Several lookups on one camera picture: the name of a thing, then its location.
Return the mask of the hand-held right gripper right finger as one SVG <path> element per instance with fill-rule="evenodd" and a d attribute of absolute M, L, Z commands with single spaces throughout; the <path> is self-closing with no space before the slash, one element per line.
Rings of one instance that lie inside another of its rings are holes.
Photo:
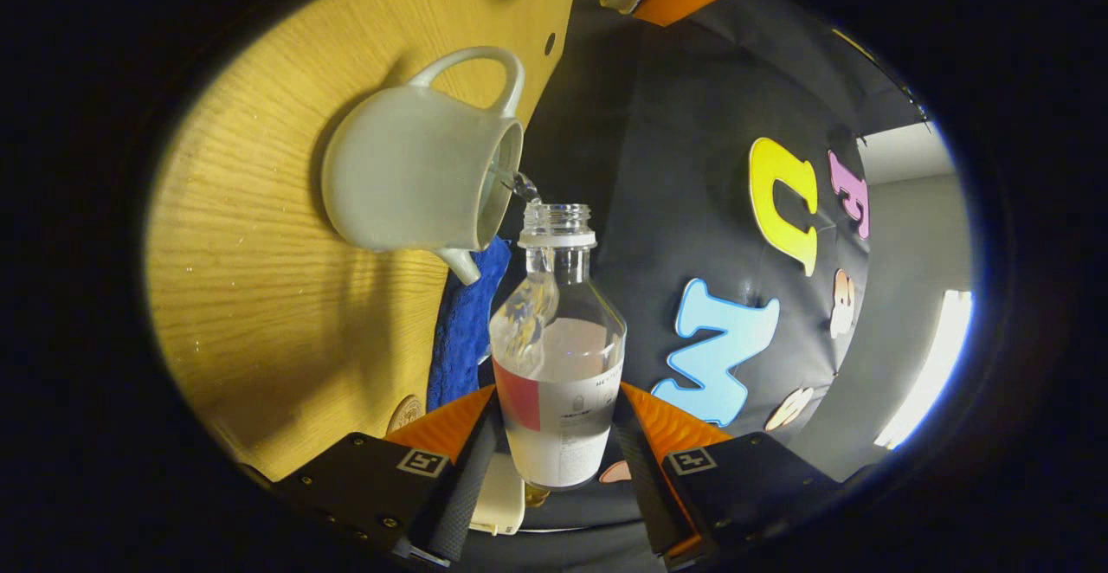
<path fill-rule="evenodd" d="M 842 507 L 869 470 L 825 475 L 771 434 L 727 434 L 620 383 L 618 444 L 650 549 L 670 570 L 749 556 Z"/>

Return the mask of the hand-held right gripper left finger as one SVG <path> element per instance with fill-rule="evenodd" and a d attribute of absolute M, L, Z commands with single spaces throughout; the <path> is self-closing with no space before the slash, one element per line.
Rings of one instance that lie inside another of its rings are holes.
<path fill-rule="evenodd" d="M 273 492 L 379 556 L 447 570 L 462 556 L 497 430 L 488 385 L 383 438 L 345 434 Z"/>

